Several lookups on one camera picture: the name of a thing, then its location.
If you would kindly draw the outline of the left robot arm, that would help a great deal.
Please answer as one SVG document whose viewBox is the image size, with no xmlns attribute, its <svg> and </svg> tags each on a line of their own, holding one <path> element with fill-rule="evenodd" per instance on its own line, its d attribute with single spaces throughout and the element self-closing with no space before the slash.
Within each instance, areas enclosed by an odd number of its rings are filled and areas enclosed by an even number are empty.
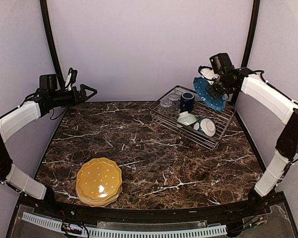
<svg viewBox="0 0 298 238">
<path fill-rule="evenodd" d="M 33 170 L 25 163 L 31 156 L 43 152 L 40 142 L 47 142 L 51 131 L 37 129 L 38 119 L 59 107 L 83 103 L 97 94 L 87 85 L 72 89 L 38 88 L 14 110 L 0 118 L 0 184 L 8 185 L 18 193 L 41 200 L 40 207 L 49 216 L 60 212 L 51 188 L 33 178 Z"/>
</svg>

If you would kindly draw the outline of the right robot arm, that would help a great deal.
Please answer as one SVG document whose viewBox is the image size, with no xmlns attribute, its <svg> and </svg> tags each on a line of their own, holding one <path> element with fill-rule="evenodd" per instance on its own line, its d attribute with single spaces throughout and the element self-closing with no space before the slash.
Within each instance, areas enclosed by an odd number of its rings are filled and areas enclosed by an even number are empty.
<svg viewBox="0 0 298 238">
<path fill-rule="evenodd" d="M 206 81 L 204 98 L 211 107 L 234 89 L 251 97 L 271 112 L 279 124 L 272 159 L 262 177 L 254 185 L 243 210 L 254 215 L 268 202 L 274 188 L 285 178 L 290 167 L 298 161 L 298 101 L 291 99 L 272 86 L 263 77 L 262 70 L 233 66 L 200 67 Z"/>
</svg>

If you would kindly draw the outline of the blue dotted plate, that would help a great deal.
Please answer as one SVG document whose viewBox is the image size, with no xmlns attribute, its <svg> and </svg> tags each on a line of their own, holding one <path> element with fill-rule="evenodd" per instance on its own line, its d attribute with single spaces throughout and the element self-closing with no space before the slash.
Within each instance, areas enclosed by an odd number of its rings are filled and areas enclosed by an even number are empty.
<svg viewBox="0 0 298 238">
<path fill-rule="evenodd" d="M 225 109 L 224 97 L 219 99 L 214 99 L 207 92 L 206 87 L 210 86 L 210 83 L 206 79 L 202 77 L 195 77 L 193 80 L 193 86 L 198 96 L 208 107 L 210 107 L 214 111 L 223 111 Z"/>
</svg>

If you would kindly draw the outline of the dark blue mug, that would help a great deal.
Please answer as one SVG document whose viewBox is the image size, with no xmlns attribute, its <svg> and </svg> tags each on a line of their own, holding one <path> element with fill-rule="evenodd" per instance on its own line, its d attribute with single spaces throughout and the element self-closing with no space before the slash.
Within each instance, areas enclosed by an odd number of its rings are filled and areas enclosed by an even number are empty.
<svg viewBox="0 0 298 238">
<path fill-rule="evenodd" d="M 180 111 L 181 112 L 191 112 L 194 109 L 195 96 L 190 92 L 185 92 L 181 94 L 180 98 Z"/>
</svg>

